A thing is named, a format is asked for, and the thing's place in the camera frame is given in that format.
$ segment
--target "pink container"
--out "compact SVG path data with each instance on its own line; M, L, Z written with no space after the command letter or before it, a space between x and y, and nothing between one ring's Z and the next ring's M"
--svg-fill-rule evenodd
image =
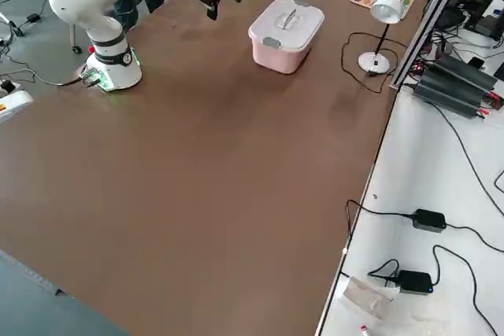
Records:
M299 0L275 0L250 26L258 65L291 74L311 49L324 13Z

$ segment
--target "brown tabletop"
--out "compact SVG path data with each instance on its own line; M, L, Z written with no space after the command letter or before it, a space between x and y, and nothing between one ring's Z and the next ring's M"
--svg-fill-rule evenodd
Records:
M342 72L348 35L384 28L349 0L304 0L325 23L297 73L257 66L247 29L271 1L213 22L172 0L130 34L138 86L61 89L2 124L0 249L134 335L312 335L395 92ZM352 38L356 75L374 46Z

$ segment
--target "floor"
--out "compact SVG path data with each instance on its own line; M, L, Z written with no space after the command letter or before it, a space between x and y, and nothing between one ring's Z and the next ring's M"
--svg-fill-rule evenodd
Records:
M0 12L16 24L22 24L28 14L40 12L43 3L44 0L15 0L0 4ZM146 14L144 4L141 4L139 9L141 15ZM69 26L59 20L48 5L44 7L43 19L36 24L26 25L23 30L26 36L17 38L9 55L16 61L29 63L30 68L36 70L43 79L53 82L66 81L72 78L72 74L84 62L86 54L77 55L72 52ZM0 38L5 39L8 35L8 28L0 24ZM76 37L77 43L86 50L87 36L78 29ZM0 74L23 67L3 57L0 61ZM31 78L27 74L15 77ZM57 90L56 87L38 80L35 83L21 83L35 100ZM123 331L76 299L48 293L2 259L0 259L0 334L125 335Z

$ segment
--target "desk lamp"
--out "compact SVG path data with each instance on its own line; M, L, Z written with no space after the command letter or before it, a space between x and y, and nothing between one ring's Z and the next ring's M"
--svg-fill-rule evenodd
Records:
M388 59L380 54L380 49L387 35L390 24L397 24L402 16L402 0L377 0L371 6L372 16L385 23L384 33L381 35L380 42L374 52L363 53L358 59L359 67L366 72L375 72L376 74L384 74L391 67Z

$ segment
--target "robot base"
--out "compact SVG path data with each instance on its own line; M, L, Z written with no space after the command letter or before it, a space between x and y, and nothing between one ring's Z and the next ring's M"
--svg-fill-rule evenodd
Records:
M87 69L94 69L101 74L99 83L96 83L96 85L106 92L133 87L142 79L142 70L140 69L140 63L136 59L133 51L132 55L132 62L128 66L123 66L107 65L98 62L95 54L92 54L87 59Z

